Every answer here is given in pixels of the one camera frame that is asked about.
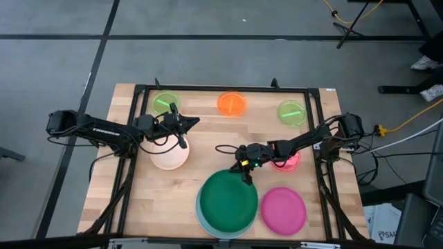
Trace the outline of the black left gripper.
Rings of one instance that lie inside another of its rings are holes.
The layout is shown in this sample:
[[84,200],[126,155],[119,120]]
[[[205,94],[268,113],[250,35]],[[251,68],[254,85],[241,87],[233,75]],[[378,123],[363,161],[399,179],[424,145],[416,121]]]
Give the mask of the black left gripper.
[[184,134],[187,134],[200,121],[200,118],[180,117],[176,104],[172,102],[170,103],[170,112],[164,115],[163,121],[165,126],[177,137],[179,146],[186,149],[188,146],[184,140]]

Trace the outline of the dark green plastic plate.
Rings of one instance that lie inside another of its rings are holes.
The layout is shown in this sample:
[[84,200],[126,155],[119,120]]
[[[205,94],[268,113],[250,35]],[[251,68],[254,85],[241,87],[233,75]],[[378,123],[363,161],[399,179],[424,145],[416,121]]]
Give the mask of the dark green plastic plate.
[[201,188],[200,207],[209,225],[221,232],[237,232],[256,217],[258,193],[240,174],[221,170],[211,175]]

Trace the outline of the green translucent plastic plate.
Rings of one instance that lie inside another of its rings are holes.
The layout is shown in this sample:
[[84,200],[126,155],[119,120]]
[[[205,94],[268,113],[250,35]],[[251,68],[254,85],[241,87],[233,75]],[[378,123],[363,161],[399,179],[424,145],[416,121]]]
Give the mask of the green translucent plastic plate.
[[277,115],[285,125],[299,127],[305,121],[306,110],[300,103],[286,100],[278,106]]
[[180,107],[180,99],[176,93],[170,91],[162,91],[157,93],[152,100],[152,110],[157,114],[165,112],[170,113],[170,104],[174,103],[176,108]]

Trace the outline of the peach plastic plate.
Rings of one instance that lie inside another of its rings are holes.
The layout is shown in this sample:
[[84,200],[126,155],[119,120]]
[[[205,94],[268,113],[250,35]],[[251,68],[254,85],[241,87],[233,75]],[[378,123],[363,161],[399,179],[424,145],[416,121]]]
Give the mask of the peach plastic plate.
[[182,149],[178,144],[176,136],[168,138],[160,138],[149,146],[149,151],[154,152],[150,155],[151,161],[160,169],[173,170],[182,166],[190,154],[190,146],[188,141],[186,149]]

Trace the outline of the red translucent plastic plate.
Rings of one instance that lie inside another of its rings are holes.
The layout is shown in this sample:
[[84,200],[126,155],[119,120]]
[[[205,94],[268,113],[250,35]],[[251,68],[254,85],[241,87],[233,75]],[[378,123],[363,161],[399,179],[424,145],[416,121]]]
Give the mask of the red translucent plastic plate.
[[290,172],[295,170],[301,163],[300,152],[297,151],[296,154],[290,157],[286,162],[271,163],[274,169],[281,172]]

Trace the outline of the orange translucent plastic plate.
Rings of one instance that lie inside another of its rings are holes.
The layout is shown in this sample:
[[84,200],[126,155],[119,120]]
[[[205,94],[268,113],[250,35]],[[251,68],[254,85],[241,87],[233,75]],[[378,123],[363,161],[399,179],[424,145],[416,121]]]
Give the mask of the orange translucent plastic plate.
[[224,116],[242,116],[247,109],[247,101],[241,93],[228,91],[217,98],[217,109]]

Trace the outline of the pale teal plastic plate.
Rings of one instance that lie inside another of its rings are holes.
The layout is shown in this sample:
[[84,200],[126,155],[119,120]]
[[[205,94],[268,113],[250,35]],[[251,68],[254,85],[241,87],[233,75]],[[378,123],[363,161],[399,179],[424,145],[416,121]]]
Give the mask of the pale teal plastic plate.
[[246,232],[248,232],[250,230],[250,228],[252,227],[254,220],[257,216],[257,208],[256,208],[255,212],[254,212],[254,217],[252,218],[251,222],[247,226],[245,226],[244,228],[242,228],[241,230],[238,230],[236,232],[222,232],[221,230],[218,230],[218,229],[212,227],[209,224],[209,222],[207,222],[206,218],[204,217],[204,215],[201,211],[200,198],[201,198],[201,190],[199,190],[199,192],[197,194],[196,201],[195,201],[195,214],[196,214],[197,220],[205,232],[207,232],[211,236],[218,238],[218,239],[238,239],[238,238],[240,238],[243,234],[245,234]]

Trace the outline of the white printed carton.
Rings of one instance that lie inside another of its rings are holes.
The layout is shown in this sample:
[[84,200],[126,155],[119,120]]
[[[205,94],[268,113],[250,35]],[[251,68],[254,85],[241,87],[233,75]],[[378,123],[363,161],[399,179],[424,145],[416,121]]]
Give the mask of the white printed carton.
[[377,243],[393,244],[401,218],[401,211],[390,203],[363,208],[370,238]]

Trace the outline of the black case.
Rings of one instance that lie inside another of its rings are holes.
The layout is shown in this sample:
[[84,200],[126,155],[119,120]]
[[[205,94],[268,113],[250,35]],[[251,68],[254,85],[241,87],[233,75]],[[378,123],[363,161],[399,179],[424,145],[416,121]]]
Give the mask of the black case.
[[401,213],[395,245],[443,249],[443,206],[408,194]]

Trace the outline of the black desk legs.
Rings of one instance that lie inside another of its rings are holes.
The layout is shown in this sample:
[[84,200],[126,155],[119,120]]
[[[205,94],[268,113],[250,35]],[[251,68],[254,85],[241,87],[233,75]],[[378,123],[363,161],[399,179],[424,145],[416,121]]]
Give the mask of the black desk legs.
[[438,61],[438,65],[428,72],[431,75],[426,78],[422,83],[416,86],[378,86],[377,90],[380,94],[419,94],[421,91],[431,88],[433,85],[442,84],[443,85],[443,59]]

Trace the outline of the black tripod stand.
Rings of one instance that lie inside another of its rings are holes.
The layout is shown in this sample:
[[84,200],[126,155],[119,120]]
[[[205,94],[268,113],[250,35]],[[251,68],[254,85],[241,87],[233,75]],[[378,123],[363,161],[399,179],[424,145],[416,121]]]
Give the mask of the black tripod stand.
[[333,26],[335,26],[338,29],[341,29],[343,31],[342,37],[340,38],[338,44],[336,45],[337,49],[340,49],[342,45],[345,43],[347,38],[350,38],[352,35],[357,36],[358,38],[364,37],[363,34],[358,33],[357,31],[354,31],[353,28],[356,25],[356,23],[362,18],[363,13],[365,12],[365,9],[368,7],[369,3],[366,2],[365,5],[362,7],[359,14],[356,16],[354,21],[352,21],[348,26],[345,25],[343,21],[334,22]]

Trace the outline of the grey floor object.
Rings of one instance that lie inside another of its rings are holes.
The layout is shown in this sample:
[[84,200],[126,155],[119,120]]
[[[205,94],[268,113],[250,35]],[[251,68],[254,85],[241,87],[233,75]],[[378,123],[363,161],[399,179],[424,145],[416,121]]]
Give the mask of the grey floor object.
[[10,158],[17,161],[23,161],[26,157],[17,152],[0,147],[0,158]]

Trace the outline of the person's white shoe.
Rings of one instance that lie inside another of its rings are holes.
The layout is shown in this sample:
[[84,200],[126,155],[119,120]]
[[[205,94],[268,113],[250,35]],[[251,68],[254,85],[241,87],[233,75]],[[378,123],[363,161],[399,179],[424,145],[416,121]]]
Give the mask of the person's white shoe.
[[425,101],[431,102],[435,98],[443,96],[443,85],[433,85],[431,88],[423,90],[419,94],[425,99]]
[[433,70],[438,65],[437,61],[430,59],[427,56],[422,56],[413,65],[410,66],[411,70],[414,71],[429,71]]

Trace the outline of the person's leg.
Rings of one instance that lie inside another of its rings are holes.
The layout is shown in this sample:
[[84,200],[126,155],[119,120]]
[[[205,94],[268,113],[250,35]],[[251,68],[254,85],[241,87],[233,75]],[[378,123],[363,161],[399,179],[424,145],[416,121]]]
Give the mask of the person's leg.
[[443,59],[443,30],[419,48],[419,52],[433,61]]

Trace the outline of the black aluminium table frame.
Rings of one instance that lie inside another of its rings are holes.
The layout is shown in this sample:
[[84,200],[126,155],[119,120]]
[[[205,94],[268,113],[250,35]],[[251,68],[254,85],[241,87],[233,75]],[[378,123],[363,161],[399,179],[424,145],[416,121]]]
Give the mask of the black aluminium table frame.
[[[107,119],[126,123],[131,110],[135,84],[117,84],[109,107]],[[187,161],[177,169],[168,171],[156,167],[150,155],[141,151],[136,161],[134,182],[129,193],[129,202],[124,237],[147,238],[147,242],[160,239],[165,243],[183,243],[190,239],[218,243],[200,225],[195,214],[197,193],[204,181],[214,172],[227,169],[235,162],[233,155],[218,153],[216,145],[241,145],[252,142],[266,144],[268,140],[292,139],[309,131],[320,123],[320,104],[323,117],[340,114],[341,108],[335,89],[279,89],[268,87],[246,87],[241,90],[234,86],[180,86],[163,85],[161,90],[169,90],[179,96],[179,111],[184,116],[200,117],[187,134],[190,154]],[[217,110],[217,98],[227,92],[240,92],[247,102],[243,116],[223,116]],[[288,127],[277,118],[277,108],[285,100],[295,100],[308,110],[311,107],[313,118],[300,127]],[[274,187],[286,186],[301,195],[307,208],[307,220],[300,232],[293,236],[279,236],[270,231],[257,215],[252,227],[235,243],[281,241],[326,241],[327,236],[339,238],[338,221],[328,205],[331,232],[325,232],[322,204],[318,192],[314,151],[311,147],[300,152],[301,164],[292,172],[279,172],[271,165],[251,172],[260,200]],[[94,168],[87,192],[78,232],[84,232],[93,225],[108,205],[114,188],[118,168],[118,158],[106,157],[99,160]],[[364,236],[369,237],[363,206],[354,169],[346,161],[334,163],[333,168],[338,199],[348,219]]]

